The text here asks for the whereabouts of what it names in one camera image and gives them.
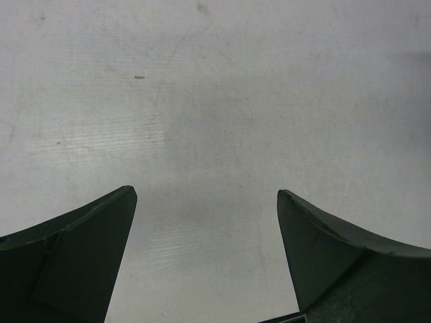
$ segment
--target white surface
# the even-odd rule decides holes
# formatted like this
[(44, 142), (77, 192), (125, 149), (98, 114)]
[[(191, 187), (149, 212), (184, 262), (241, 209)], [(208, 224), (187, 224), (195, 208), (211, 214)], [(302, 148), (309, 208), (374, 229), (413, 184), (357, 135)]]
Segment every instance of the white surface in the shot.
[(431, 248), (428, 0), (4, 0), (0, 15), (0, 236), (134, 185), (107, 322), (296, 311), (280, 188)]

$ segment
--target curved edge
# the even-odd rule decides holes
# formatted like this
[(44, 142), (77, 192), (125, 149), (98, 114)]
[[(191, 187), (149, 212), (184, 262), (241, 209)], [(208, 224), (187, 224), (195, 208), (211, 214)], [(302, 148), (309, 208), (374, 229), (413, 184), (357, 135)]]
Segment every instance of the curved edge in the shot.
[(278, 318), (272, 318), (260, 323), (306, 323), (306, 318), (304, 314), (293, 313), (280, 316)]
[(301, 214), (313, 225), (346, 244), (369, 249), (387, 256), (431, 258), (431, 250), (429, 249), (404, 244), (362, 229), (353, 223), (324, 212), (289, 190), (280, 190), (278, 192), (278, 196), (283, 194), (302, 210)]
[(41, 241), (47, 236), (58, 234), (63, 229), (79, 225), (91, 217), (99, 208), (104, 208), (121, 196), (124, 192), (133, 189), (132, 186), (122, 186), (78, 209), (49, 219), (22, 231), (14, 232), (0, 237), (0, 251), (17, 248), (26, 244)]
[(105, 320), (137, 204), (132, 187), (115, 192), (61, 231), (32, 301), (88, 322)]
[(298, 307), (306, 311), (374, 256), (431, 259), (431, 250), (378, 236), (326, 213), (288, 190), (277, 196), (281, 237)]

